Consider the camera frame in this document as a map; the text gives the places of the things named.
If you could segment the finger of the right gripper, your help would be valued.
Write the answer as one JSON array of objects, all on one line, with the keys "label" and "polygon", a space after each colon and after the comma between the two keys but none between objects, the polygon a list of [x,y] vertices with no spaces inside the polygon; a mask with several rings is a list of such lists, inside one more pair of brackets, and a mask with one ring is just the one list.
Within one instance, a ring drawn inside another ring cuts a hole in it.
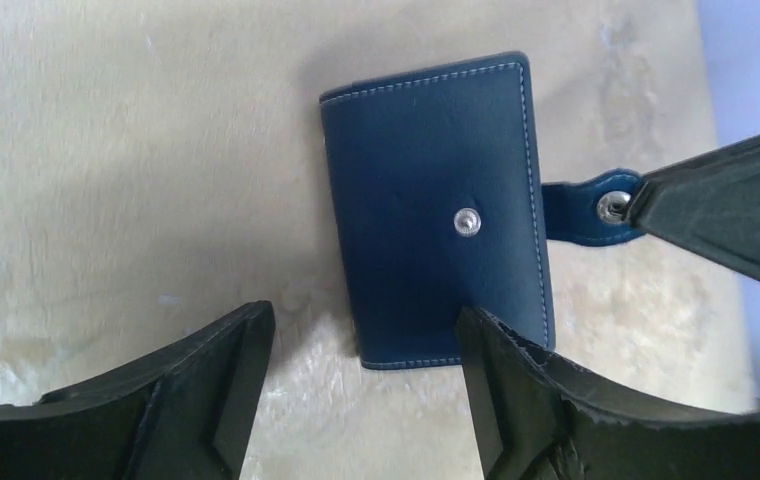
[{"label": "finger of the right gripper", "polygon": [[645,175],[625,219],[760,282],[760,135]]}]

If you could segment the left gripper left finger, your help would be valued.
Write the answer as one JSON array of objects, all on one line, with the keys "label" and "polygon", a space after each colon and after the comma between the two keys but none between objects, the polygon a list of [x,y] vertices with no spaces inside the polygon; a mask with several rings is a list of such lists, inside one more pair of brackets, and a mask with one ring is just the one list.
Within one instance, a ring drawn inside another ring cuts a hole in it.
[{"label": "left gripper left finger", "polygon": [[236,479],[275,333],[267,301],[27,406],[0,405],[0,479]]}]

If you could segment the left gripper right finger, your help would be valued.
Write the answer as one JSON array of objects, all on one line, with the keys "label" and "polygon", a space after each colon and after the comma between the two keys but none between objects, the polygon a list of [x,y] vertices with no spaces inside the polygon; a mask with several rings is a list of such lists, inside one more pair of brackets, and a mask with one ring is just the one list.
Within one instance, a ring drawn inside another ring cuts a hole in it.
[{"label": "left gripper right finger", "polygon": [[482,309],[464,309],[456,331],[488,479],[760,479],[760,410],[628,388]]}]

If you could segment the blue leather card holder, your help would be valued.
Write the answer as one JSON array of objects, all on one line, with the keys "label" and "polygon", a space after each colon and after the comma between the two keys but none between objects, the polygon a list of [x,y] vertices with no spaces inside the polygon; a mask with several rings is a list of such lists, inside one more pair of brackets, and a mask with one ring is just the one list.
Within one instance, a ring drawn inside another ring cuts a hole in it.
[{"label": "blue leather card holder", "polygon": [[530,67],[506,52],[362,81],[319,100],[329,179],[363,367],[456,365],[454,326],[482,307],[556,343],[547,246],[638,237],[597,207],[638,173],[540,178]]}]

